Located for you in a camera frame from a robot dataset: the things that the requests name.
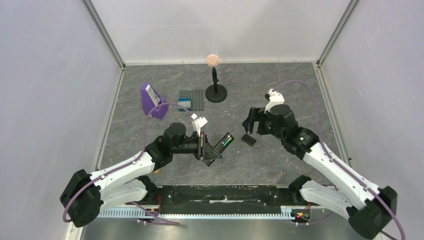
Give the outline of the black battery cover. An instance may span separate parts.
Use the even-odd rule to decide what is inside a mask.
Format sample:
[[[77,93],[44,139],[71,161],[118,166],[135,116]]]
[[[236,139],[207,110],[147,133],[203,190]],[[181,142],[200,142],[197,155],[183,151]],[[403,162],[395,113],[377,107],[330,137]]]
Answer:
[[[257,142],[257,140],[255,138],[253,138],[252,136],[250,136],[249,134],[245,133],[242,137],[241,140],[246,143],[247,145],[253,147],[255,145],[255,143]]]

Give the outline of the black remote control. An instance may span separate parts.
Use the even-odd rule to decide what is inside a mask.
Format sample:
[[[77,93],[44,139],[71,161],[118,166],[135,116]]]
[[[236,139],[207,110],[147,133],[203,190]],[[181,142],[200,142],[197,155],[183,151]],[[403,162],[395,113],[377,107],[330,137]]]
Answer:
[[[222,154],[225,149],[235,140],[234,136],[227,132],[222,139],[214,145],[214,149]]]

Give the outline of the green AAA battery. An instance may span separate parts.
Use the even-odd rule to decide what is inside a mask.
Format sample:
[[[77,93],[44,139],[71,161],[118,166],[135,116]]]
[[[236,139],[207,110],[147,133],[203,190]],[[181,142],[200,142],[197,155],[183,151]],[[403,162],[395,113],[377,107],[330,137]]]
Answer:
[[[229,135],[227,136],[227,138],[222,142],[222,146],[226,147],[231,141],[232,141],[232,137]]]

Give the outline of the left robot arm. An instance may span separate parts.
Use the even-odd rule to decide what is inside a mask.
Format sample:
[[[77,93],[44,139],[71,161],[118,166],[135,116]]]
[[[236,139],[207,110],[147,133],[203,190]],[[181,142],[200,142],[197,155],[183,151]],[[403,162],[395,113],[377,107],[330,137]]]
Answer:
[[[204,132],[194,131],[188,136],[185,125],[174,122],[144,150],[127,160],[91,173],[84,169],[76,171],[59,198],[64,207],[62,219],[79,228],[115,206],[139,201],[152,204],[157,198],[157,187],[148,174],[171,163],[177,154],[193,155],[210,166],[222,158],[233,140],[227,133],[211,145]]]

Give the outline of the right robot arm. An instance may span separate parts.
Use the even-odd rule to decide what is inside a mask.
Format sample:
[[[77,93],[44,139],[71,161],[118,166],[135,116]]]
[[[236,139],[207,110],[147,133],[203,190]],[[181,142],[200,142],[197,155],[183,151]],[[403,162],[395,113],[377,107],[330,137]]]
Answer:
[[[288,196],[293,203],[306,201],[327,208],[368,240],[373,240],[396,216],[397,192],[390,186],[379,187],[355,172],[329,151],[312,130],[299,126],[288,105],[252,107],[242,126],[251,134],[255,123],[257,134],[280,140],[287,152],[317,169],[336,187],[332,190],[302,175],[289,186]]]

